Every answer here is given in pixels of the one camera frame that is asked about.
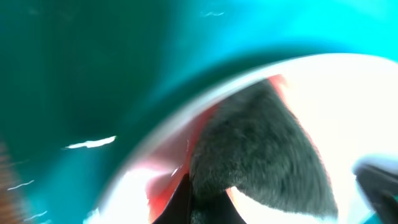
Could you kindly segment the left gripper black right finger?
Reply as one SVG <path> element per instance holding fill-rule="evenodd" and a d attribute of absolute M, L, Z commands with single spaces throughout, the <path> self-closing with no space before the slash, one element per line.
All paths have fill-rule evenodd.
<path fill-rule="evenodd" d="M 226 191 L 198 204 L 199 224 L 246 224 Z"/>

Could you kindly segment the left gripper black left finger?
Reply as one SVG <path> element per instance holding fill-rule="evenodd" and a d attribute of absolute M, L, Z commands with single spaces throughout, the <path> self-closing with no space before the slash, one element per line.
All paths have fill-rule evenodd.
<path fill-rule="evenodd" d="M 191 224 L 192 183 L 189 174 L 185 174 L 164 211 L 152 222 L 153 224 Z"/>

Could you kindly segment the green and orange sponge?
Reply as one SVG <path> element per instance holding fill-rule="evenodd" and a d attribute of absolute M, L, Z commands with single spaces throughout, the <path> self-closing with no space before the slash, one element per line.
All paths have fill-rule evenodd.
<path fill-rule="evenodd" d="M 268 79 L 207 108 L 158 140 L 153 161 L 177 171 L 163 190 L 150 187 L 153 222 L 182 177 L 198 204 L 226 191 L 246 223 L 335 222 L 338 207 L 316 147 Z"/>

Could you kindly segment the light blue plate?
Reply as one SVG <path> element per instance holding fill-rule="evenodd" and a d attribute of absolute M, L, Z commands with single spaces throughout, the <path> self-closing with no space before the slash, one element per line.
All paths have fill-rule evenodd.
<path fill-rule="evenodd" d="M 257 68 L 220 84 L 168 118 L 138 146 L 87 223 L 151 223 L 166 208 L 184 174 L 208 118 L 228 96 L 271 79 L 320 146 L 331 172 L 340 223 L 364 223 L 372 211 L 354 182 L 363 156 L 397 158 L 397 64 L 360 54 L 323 54 Z"/>

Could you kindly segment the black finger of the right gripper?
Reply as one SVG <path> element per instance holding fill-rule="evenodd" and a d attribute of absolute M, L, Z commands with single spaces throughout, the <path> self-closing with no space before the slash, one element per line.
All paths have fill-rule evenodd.
<path fill-rule="evenodd" d="M 397 173 L 371 164 L 360 165 L 354 173 L 374 211 L 364 224 L 397 224 Z"/>

